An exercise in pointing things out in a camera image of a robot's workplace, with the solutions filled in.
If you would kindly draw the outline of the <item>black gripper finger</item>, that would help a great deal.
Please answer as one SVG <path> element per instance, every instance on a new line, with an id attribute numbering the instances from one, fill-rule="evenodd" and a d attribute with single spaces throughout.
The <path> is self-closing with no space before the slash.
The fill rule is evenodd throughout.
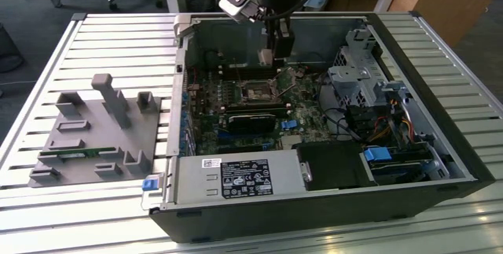
<path id="1" fill-rule="evenodd" d="M 290 17 L 266 22 L 267 49 L 272 52 L 274 59 L 288 58 L 292 53 L 295 33 L 291 28 Z"/>

